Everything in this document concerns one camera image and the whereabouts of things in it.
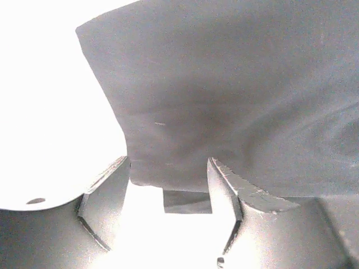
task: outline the small screw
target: small screw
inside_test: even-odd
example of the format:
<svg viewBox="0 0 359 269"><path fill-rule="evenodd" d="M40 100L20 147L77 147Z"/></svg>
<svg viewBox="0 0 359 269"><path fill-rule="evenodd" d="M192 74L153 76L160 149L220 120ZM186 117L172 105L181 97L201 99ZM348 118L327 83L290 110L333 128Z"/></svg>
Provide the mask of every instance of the small screw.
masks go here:
<svg viewBox="0 0 359 269"><path fill-rule="evenodd" d="M219 257L217 259L217 266L218 266L218 268L224 268L224 258L223 257Z"/></svg>

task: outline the white surface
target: white surface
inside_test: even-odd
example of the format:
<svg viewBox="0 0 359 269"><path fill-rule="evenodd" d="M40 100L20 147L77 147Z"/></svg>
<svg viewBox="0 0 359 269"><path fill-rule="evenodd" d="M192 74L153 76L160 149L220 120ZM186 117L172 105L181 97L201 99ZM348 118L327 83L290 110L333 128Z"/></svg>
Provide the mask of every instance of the white surface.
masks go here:
<svg viewBox="0 0 359 269"><path fill-rule="evenodd" d="M89 269L217 269L216 215L165 214L161 188L129 183L115 250Z"/></svg>
<svg viewBox="0 0 359 269"><path fill-rule="evenodd" d="M0 208L62 205L127 154L75 29L131 2L0 4ZM35 198L46 201L26 204Z"/></svg>

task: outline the bright light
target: bright light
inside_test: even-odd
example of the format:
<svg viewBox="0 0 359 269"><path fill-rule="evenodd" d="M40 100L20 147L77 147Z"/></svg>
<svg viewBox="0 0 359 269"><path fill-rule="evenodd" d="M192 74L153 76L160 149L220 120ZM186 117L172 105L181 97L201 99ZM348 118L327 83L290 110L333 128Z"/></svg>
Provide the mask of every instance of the bright light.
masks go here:
<svg viewBox="0 0 359 269"><path fill-rule="evenodd" d="M207 214L165 214L162 189L130 183L117 247L90 269L215 269L217 221Z"/></svg>

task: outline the gray fabric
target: gray fabric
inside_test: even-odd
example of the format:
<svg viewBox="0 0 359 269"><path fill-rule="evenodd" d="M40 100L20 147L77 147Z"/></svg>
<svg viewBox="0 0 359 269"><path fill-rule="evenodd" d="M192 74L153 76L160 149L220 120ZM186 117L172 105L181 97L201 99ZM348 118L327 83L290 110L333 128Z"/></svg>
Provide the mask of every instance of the gray fabric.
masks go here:
<svg viewBox="0 0 359 269"><path fill-rule="evenodd" d="M76 31L131 180L208 192L216 157L283 197L358 193L359 5L141 1Z"/></svg>
<svg viewBox="0 0 359 269"><path fill-rule="evenodd" d="M163 191L165 213L172 214L211 214L209 193Z"/></svg>

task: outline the round hole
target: round hole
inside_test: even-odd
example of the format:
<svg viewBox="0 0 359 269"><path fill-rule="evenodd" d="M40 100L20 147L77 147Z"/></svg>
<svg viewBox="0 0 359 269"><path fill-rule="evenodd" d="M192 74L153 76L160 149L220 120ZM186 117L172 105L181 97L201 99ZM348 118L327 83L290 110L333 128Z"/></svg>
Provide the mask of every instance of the round hole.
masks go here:
<svg viewBox="0 0 359 269"><path fill-rule="evenodd" d="M42 203L45 202L45 198L36 198L36 199L32 199L29 202L27 202L27 205L32 205L33 203Z"/></svg>

